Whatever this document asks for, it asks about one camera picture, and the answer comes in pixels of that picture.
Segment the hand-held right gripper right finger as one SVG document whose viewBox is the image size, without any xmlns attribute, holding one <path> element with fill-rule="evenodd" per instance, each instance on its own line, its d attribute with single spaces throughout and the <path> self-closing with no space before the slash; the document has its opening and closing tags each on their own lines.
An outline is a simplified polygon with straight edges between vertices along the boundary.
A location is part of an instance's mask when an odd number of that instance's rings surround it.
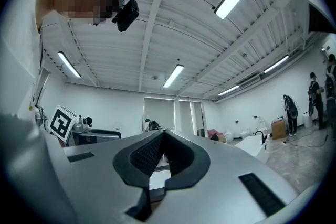
<svg viewBox="0 0 336 224">
<path fill-rule="evenodd" d="M 255 174 L 279 200 L 290 204 L 297 191 L 277 172 L 244 150 L 208 138 L 174 134 L 207 151 L 211 163 L 193 187 L 168 191 L 150 216 L 151 223 L 257 223 L 266 214 L 239 179 Z"/>
</svg>

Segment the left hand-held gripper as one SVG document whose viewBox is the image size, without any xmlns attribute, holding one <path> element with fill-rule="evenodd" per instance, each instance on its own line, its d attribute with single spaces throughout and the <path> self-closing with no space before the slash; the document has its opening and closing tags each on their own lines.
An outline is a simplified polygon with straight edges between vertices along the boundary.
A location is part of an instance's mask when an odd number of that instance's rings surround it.
<svg viewBox="0 0 336 224">
<path fill-rule="evenodd" d="M 50 134 L 60 140 L 61 146 L 79 146 L 121 139 L 121 133 L 92 127 L 92 118 L 76 115 L 63 106 L 57 106 L 48 126 Z"/>
</svg>

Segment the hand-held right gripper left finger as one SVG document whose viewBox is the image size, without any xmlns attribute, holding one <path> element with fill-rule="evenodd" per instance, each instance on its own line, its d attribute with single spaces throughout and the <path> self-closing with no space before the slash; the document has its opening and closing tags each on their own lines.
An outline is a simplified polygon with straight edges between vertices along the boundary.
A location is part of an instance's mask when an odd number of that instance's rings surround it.
<svg viewBox="0 0 336 224">
<path fill-rule="evenodd" d="M 51 162 L 79 223 L 147 220 L 150 176 L 162 156 L 164 132 L 62 148 L 46 135 Z"/>
</svg>

